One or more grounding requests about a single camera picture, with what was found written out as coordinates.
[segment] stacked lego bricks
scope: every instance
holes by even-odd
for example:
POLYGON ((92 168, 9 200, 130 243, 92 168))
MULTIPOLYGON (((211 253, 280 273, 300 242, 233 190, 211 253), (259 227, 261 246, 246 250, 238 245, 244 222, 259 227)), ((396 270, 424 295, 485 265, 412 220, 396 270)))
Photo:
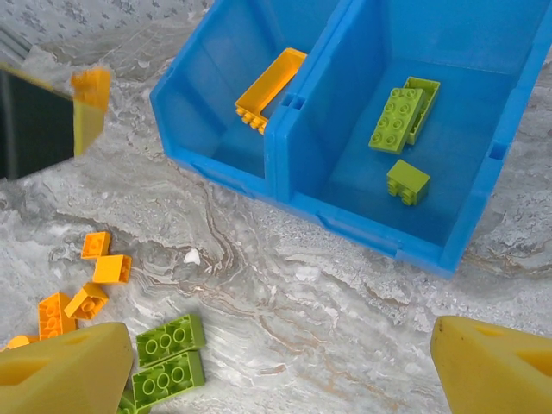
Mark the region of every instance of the stacked lego bricks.
POLYGON ((132 389, 124 392, 117 414, 146 414, 153 405, 205 383, 199 349, 205 346, 197 315, 186 315, 136 337, 138 364, 132 389))
POLYGON ((93 319, 108 302, 109 297, 101 285, 129 282, 132 259, 124 254, 109 255, 110 241, 111 235, 108 232, 86 236, 81 257, 96 261, 92 282, 85 283, 73 298, 69 298, 64 292, 56 292, 39 302, 39 334, 16 336, 8 342, 7 349, 19 348, 77 330, 78 319, 93 319))

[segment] marble countertop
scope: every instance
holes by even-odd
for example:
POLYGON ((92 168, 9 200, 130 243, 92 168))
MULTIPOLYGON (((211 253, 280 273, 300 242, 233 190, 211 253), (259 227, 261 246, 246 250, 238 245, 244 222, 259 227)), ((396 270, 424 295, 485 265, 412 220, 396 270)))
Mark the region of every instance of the marble countertop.
POLYGON ((446 413, 436 317, 552 336, 552 54, 452 281, 212 185, 163 154, 148 95, 197 22, 165 20, 35 47, 23 69, 68 88, 115 73, 104 135, 82 158, 0 184, 0 345, 37 303, 91 279, 86 233, 134 258, 93 321, 132 336, 197 312, 206 386, 152 413, 446 413))

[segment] blue plastic bin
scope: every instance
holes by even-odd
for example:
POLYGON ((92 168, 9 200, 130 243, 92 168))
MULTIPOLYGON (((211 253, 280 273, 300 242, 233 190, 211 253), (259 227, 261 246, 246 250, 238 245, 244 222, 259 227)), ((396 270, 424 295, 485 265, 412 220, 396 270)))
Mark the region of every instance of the blue plastic bin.
POLYGON ((551 43, 552 0, 222 0, 152 102, 180 165, 449 277, 551 43), (263 137, 234 102, 285 47, 310 55, 263 137), (409 76, 441 82, 436 105, 415 146, 373 151, 389 91, 409 76), (431 176, 416 207, 387 193, 398 159, 431 176))
MULTIPOLYGON (((342 3, 216 2, 152 92, 167 155, 242 194, 271 197, 273 150, 235 113, 235 101, 286 47, 311 53, 323 31, 335 26, 332 15, 339 20, 350 0, 342 3)), ((293 91, 294 82, 286 89, 293 91)))

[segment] lego brick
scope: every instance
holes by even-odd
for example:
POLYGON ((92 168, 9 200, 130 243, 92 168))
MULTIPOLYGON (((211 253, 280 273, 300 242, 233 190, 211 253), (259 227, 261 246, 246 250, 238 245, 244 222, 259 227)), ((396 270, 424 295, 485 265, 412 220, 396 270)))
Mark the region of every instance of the lego brick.
POLYGON ((423 89, 394 88, 372 134, 370 148, 400 154, 425 99, 423 89))
POLYGON ((71 77, 74 100, 98 108, 104 113, 110 105, 111 73, 101 66, 75 73, 71 77))
POLYGON ((262 111, 285 88, 299 71, 307 55, 288 47, 241 95, 235 103, 236 113, 251 128, 265 133, 268 119, 262 111))
POLYGON ((105 256, 110 250, 111 234, 107 231, 90 233, 85 237, 85 244, 80 257, 84 260, 105 256))
POLYGON ((91 320, 109 300, 99 285, 86 283, 65 308, 68 317, 91 320))
POLYGON ((63 292, 57 292, 38 303, 39 337, 41 341, 73 332, 77 321, 66 315, 64 309, 71 299, 63 292))
POLYGON ((24 347, 25 345, 29 345, 34 342, 38 342, 40 338, 38 336, 27 336, 27 335, 19 335, 14 338, 12 338, 8 345, 6 346, 7 349, 15 349, 19 347, 24 347))
POLYGON ((387 189, 392 196, 400 195, 406 205, 416 205, 428 193, 430 176, 402 160, 387 173, 387 189))
POLYGON ((135 394, 132 390, 125 390, 122 393, 121 401, 117 407, 116 414, 148 414, 151 411, 150 408, 143 410, 137 410, 135 407, 135 394))
POLYGON ((73 101, 74 155, 78 157, 104 131, 104 112, 94 106, 73 101))
POLYGON ((414 145, 416 144, 420 131, 425 125, 425 122, 433 109, 433 105, 437 100, 441 83, 434 80, 409 77, 405 82, 405 88, 423 89, 427 97, 420 108, 420 112, 418 113, 416 121, 412 125, 412 128, 408 133, 408 139, 406 140, 408 144, 414 145))
POLYGON ((204 346, 204 330, 197 315, 186 315, 136 337, 140 367, 204 346))
POLYGON ((552 339, 439 317, 431 357, 453 413, 552 412, 552 339))
POLYGON ((132 376, 135 407, 148 408, 204 384, 199 352, 186 352, 132 376))
POLYGON ((132 258, 124 254, 100 256, 97 258, 92 281, 100 284, 128 283, 131 263, 132 258))
POLYGON ((114 413, 132 359, 124 323, 102 323, 3 352, 0 412, 114 413))
POLYGON ((7 179, 37 173, 74 155, 72 98, 7 66, 0 66, 0 120, 7 179))

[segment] orange 2x2 brick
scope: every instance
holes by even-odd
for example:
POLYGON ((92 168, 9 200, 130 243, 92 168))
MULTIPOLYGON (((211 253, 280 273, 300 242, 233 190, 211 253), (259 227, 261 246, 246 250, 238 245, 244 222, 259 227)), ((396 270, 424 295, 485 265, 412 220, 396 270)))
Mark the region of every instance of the orange 2x2 brick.
POLYGON ((111 235, 107 231, 86 235, 85 244, 80 257, 84 260, 97 259, 105 256, 110 249, 111 235))
POLYGON ((128 283, 131 263, 132 258, 124 254, 98 257, 92 281, 103 284, 128 283))
POLYGON ((91 320, 110 300, 99 285, 86 283, 66 306, 68 317, 91 320))

